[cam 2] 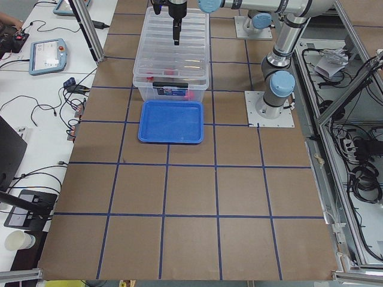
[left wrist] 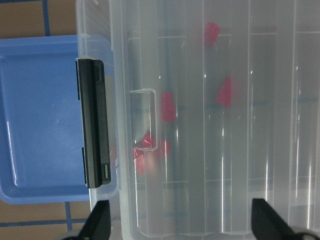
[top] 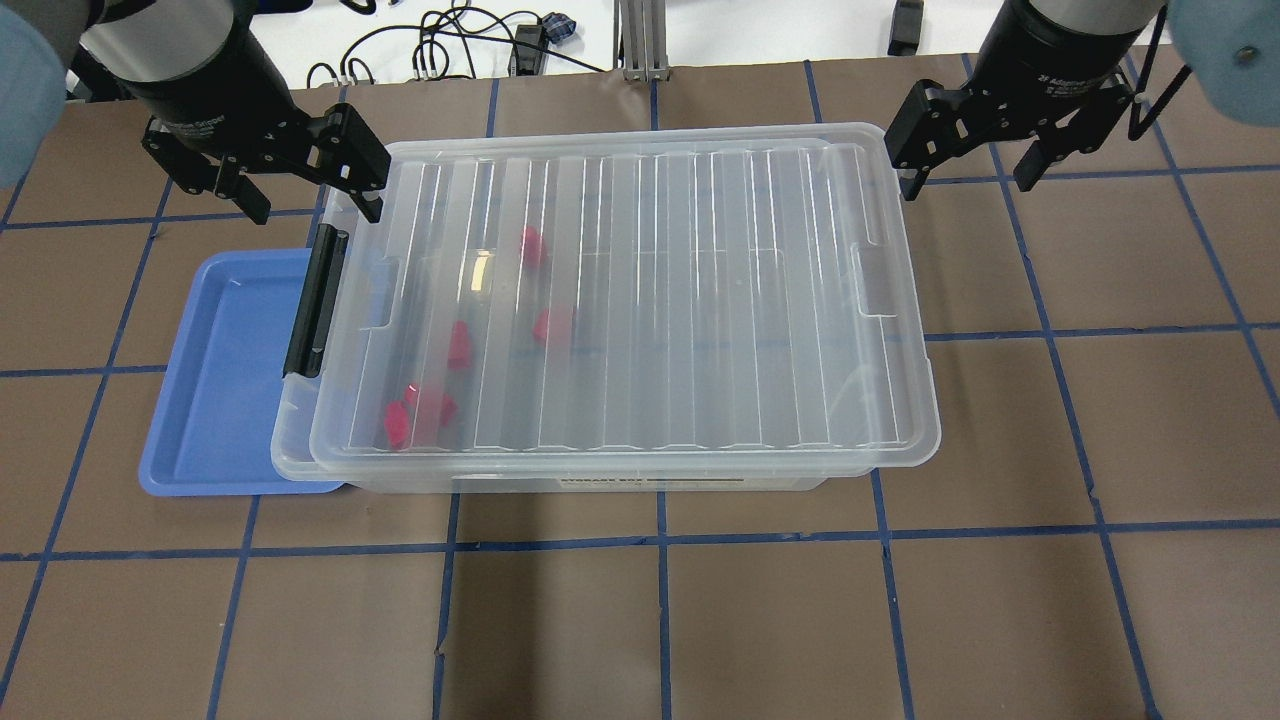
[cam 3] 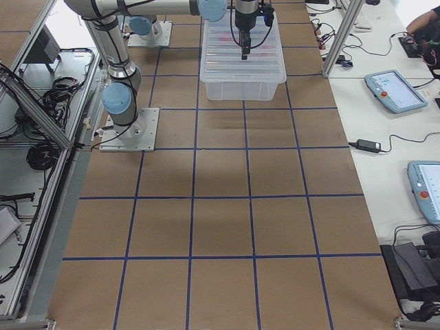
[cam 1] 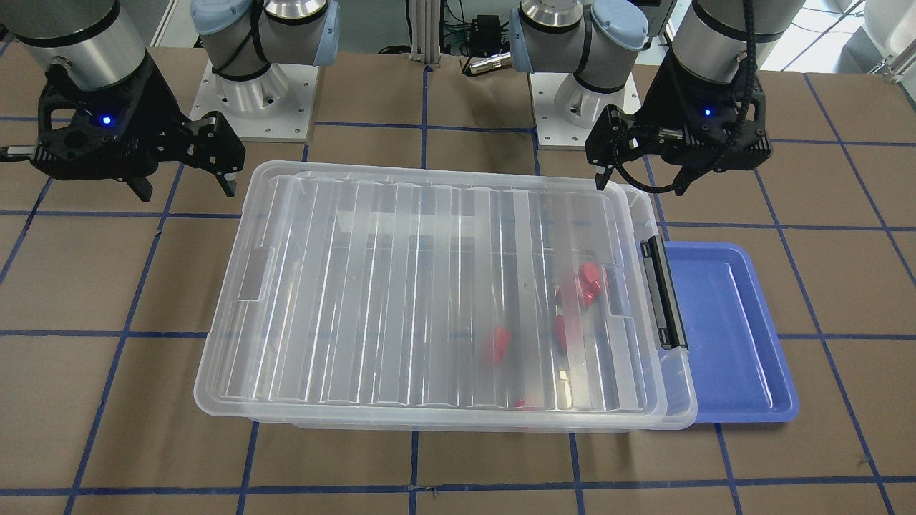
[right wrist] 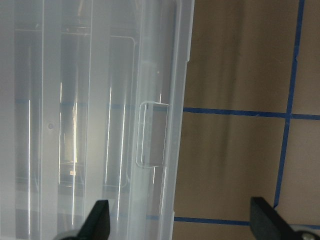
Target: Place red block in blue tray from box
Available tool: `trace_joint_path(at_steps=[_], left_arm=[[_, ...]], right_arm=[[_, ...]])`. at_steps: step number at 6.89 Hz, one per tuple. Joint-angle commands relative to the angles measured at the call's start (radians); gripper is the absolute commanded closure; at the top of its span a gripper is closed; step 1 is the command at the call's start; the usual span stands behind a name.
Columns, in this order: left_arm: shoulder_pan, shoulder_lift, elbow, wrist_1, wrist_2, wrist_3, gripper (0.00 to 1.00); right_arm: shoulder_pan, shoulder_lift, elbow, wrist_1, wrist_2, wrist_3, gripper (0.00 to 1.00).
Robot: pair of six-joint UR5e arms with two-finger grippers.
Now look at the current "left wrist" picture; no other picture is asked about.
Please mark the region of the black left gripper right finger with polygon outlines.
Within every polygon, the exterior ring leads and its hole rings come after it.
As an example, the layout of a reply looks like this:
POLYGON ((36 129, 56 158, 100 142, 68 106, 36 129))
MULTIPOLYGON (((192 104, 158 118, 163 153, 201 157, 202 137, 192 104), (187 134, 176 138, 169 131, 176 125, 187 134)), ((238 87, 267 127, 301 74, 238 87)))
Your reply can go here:
POLYGON ((257 240, 302 240, 263 198, 253 198, 251 231, 257 240))

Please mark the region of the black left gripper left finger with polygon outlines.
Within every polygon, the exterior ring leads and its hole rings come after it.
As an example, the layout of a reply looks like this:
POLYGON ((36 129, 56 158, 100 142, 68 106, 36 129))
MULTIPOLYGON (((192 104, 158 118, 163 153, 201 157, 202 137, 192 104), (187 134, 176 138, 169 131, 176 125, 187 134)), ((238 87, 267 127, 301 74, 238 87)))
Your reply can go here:
POLYGON ((108 200, 98 201, 79 232, 78 240, 108 240, 111 235, 111 212, 108 200))

